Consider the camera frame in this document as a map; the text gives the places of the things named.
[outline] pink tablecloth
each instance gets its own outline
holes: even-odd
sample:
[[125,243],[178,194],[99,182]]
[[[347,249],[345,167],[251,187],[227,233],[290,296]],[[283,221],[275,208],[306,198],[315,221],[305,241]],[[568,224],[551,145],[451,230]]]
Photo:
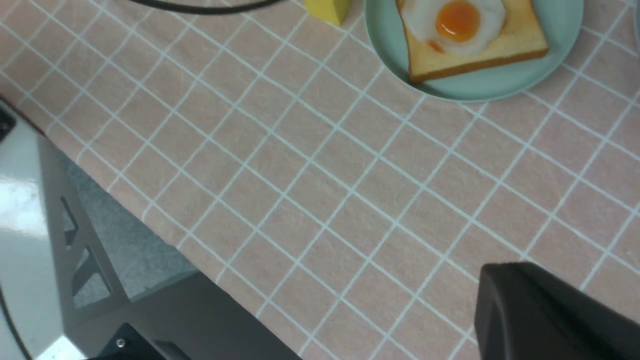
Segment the pink tablecloth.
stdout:
[[535,261],[640,320],[631,1],[570,57],[461,106],[396,81],[354,0],[178,16],[0,1],[0,92],[304,359],[477,359],[477,276]]

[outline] black cable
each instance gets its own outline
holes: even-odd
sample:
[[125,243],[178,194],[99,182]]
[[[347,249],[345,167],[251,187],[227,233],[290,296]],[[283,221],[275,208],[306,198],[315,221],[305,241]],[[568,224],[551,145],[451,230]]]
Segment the black cable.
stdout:
[[284,0],[262,0],[256,3],[248,3],[236,6],[225,7],[208,7],[208,6],[191,6],[175,3],[167,3],[160,0],[130,0],[140,5],[149,6],[159,10],[168,12],[189,13],[193,15],[231,15],[235,13],[250,12],[266,6],[271,6]]
[[20,334],[18,334],[18,329],[15,328],[15,324],[11,319],[11,315],[9,314],[9,307],[6,305],[6,301],[4,300],[4,294],[2,292],[2,286],[0,286],[0,307],[2,307],[2,313],[4,315],[4,319],[6,321],[7,326],[9,326],[9,331],[13,338],[15,339],[16,344],[20,348],[22,352],[22,356],[24,356],[25,360],[32,360],[31,354],[29,354],[29,350],[27,350],[27,346],[22,342],[22,338]]

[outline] fried egg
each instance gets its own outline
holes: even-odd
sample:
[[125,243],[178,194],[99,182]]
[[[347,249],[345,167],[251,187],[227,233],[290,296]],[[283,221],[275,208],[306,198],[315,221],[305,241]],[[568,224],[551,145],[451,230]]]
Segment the fried egg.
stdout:
[[502,0],[404,0],[404,25],[436,51],[475,54],[498,36],[506,10]]

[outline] egg yolk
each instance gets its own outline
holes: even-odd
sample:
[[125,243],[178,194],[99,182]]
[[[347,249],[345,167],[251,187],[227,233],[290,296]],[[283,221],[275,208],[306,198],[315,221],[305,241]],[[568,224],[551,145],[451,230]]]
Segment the egg yolk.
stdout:
[[445,4],[438,12],[436,30],[454,42],[471,40],[480,28],[480,12],[465,0]]

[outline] bread crust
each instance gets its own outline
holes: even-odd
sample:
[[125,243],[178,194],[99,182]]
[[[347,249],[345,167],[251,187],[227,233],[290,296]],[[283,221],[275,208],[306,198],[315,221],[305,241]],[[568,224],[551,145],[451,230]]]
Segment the bread crust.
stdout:
[[[492,67],[508,65],[510,63],[516,63],[516,62],[525,61],[525,60],[543,58],[549,52],[549,48],[546,48],[543,50],[535,50],[535,51],[530,51],[528,53],[516,54],[514,56],[493,58],[493,59],[487,59],[482,61],[475,61],[471,63],[465,63],[458,66],[449,67],[446,69],[434,70],[425,74],[412,74],[411,69],[413,67],[412,67],[412,57],[410,54],[411,49],[408,41],[407,28],[404,25],[404,19],[402,19],[402,14],[401,14],[402,2],[403,0],[396,0],[396,8],[398,10],[398,14],[400,15],[400,19],[403,25],[404,41],[406,42],[406,45],[407,45],[407,58],[409,59],[409,82],[412,84],[423,83],[429,80],[448,78],[449,76],[466,74],[468,72],[473,72],[473,71],[482,70],[482,69],[489,69]],[[538,23],[540,23],[540,21],[538,20],[538,14],[535,14],[534,12],[534,16],[536,17],[536,20],[538,21]]]

